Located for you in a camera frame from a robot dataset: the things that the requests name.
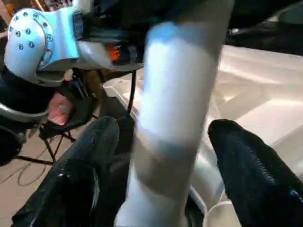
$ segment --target white plastic surface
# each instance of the white plastic surface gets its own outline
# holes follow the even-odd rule
[[[205,121],[192,186],[206,205],[217,204],[223,193],[215,154],[207,136],[213,119],[234,120],[260,136],[303,180],[303,57],[225,46]],[[143,69],[137,72],[132,116],[140,111]],[[107,82],[109,96],[127,107],[130,77]]]

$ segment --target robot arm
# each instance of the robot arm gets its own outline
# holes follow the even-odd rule
[[[5,67],[0,76],[0,126],[4,128],[0,129],[0,136],[3,140],[24,134],[47,116],[48,104],[67,69],[131,71],[143,66],[136,47],[125,39],[129,37],[127,32],[120,32],[122,34],[114,39],[119,31],[95,28],[92,33],[97,33],[96,42],[79,37],[83,32],[79,10],[85,8],[79,3],[53,12],[22,9],[12,18]],[[8,144],[10,159],[18,152],[11,150]]]

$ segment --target floor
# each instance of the floor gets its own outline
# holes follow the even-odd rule
[[[71,132],[74,138],[78,138],[86,126]],[[60,137],[54,138],[51,143],[56,148]],[[63,139],[57,157],[60,157],[71,142]],[[22,155],[38,157],[51,161],[48,152],[43,152],[46,146],[36,134],[23,146]],[[51,166],[29,164],[22,160],[13,160],[10,164],[0,167],[0,226],[9,227],[11,217],[25,204],[29,196],[38,188]]]

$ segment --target screw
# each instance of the screw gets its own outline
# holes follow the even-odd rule
[[[33,43],[32,41],[31,41],[31,42],[29,42],[29,44],[28,44],[28,45],[29,45],[29,47],[30,47],[30,48],[34,48],[34,46],[35,46],[35,45],[34,45],[34,43]]]
[[[51,42],[53,40],[53,37],[51,35],[47,35],[47,41]]]

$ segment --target metal frame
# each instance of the metal frame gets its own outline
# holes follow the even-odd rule
[[[56,160],[56,154],[58,153],[58,150],[60,148],[60,145],[62,143],[63,138],[67,138],[71,142],[75,142],[76,141],[76,139],[71,136],[71,132],[70,131],[68,131],[67,135],[65,133],[61,133],[61,138],[60,138],[60,140],[58,142],[58,145],[56,147],[55,152],[53,152],[53,149],[52,149],[49,141],[47,139],[41,138],[43,140],[43,142],[45,143],[45,145],[46,145],[48,153],[52,157],[52,161],[46,161],[46,160],[41,160],[41,159],[38,159],[38,158],[31,158],[31,157],[22,156],[22,155],[17,156],[15,159],[19,159],[19,160],[23,160],[23,161],[27,161],[27,162],[32,162],[32,163],[37,163],[37,164],[43,164],[43,165],[50,165],[50,166],[52,166],[57,161]]]

